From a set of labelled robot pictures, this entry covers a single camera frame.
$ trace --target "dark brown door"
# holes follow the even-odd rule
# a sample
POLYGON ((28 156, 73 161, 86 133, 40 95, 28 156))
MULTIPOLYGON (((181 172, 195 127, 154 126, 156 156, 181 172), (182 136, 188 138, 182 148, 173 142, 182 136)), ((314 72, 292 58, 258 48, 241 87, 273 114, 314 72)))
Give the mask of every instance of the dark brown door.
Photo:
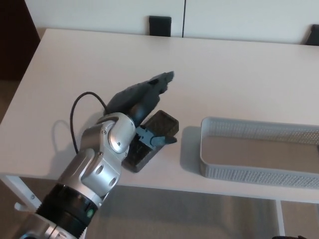
POLYGON ((39 42, 24 0, 0 0, 0 80, 21 80, 39 42))

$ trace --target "white table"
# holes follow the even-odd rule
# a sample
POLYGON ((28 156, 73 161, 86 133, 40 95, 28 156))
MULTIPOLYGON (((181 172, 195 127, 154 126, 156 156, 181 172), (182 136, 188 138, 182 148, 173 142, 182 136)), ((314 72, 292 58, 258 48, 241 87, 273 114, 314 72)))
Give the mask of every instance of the white table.
MULTIPOLYGON (((116 92, 174 70, 162 109, 179 120, 178 143, 120 185, 319 203, 319 190, 206 179, 196 171, 206 116, 319 124, 319 48, 48 29, 0 125, 2 180, 31 208, 39 200, 17 176, 57 179, 75 155, 69 113, 78 95, 116 92)), ((75 133, 102 114, 93 97, 74 115, 75 133)))

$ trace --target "black cable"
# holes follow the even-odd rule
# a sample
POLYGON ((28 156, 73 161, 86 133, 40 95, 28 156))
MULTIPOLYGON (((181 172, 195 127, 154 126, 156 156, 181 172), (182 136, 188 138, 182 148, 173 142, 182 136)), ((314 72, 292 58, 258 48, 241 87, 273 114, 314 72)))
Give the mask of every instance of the black cable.
POLYGON ((73 115, 74 115, 74 109, 76 104, 78 103, 78 101, 85 95, 93 95, 95 98, 97 98, 99 100, 99 102, 102 104, 105 113, 107 114, 108 108, 106 106, 106 104, 103 102, 103 100, 101 99, 101 97, 99 97, 97 94, 95 94, 94 92, 84 92, 82 94, 79 95, 78 98, 76 98, 76 100, 73 103, 72 109, 71 109, 71 113, 70 113, 70 130, 71 130, 71 136, 72 136, 72 141, 73 141, 73 145, 74 145, 74 150, 76 153, 79 152, 78 147, 76 145, 76 140, 75 140, 75 136, 74 136, 74 129, 73 129, 73 115))

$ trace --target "table leg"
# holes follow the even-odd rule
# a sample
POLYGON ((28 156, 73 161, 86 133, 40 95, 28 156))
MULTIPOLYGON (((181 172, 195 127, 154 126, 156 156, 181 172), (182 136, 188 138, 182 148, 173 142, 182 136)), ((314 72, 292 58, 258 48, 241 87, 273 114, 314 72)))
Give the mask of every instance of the table leg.
POLYGON ((23 203, 25 203, 25 205, 16 203, 14 206, 15 209, 19 211, 35 212, 41 205, 40 200, 19 177, 0 176, 0 179, 23 201, 23 203))
POLYGON ((285 236, 285 224, 284 224, 284 217, 283 217, 283 210, 281 207, 281 201, 276 200, 276 210, 277 210, 277 220, 278 220, 278 228, 279 228, 279 235, 285 236))
POLYGON ((81 235, 80 239, 85 239, 85 234, 86 234, 87 228, 84 230, 83 234, 81 235))

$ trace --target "white wall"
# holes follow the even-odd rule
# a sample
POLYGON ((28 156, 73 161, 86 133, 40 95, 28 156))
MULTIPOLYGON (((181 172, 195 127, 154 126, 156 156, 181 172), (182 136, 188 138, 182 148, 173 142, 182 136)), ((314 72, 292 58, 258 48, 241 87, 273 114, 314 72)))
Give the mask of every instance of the white wall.
POLYGON ((187 0, 185 37, 300 44, 319 0, 187 0))
POLYGON ((172 17, 181 36, 184 0, 26 0, 41 35, 45 28, 147 34, 148 16, 172 17))
MULTIPOLYGON (((172 17, 181 37, 184 0, 26 0, 45 28, 148 33, 148 16, 172 17)), ((319 0, 187 0, 185 37, 300 44, 319 23, 319 0)))

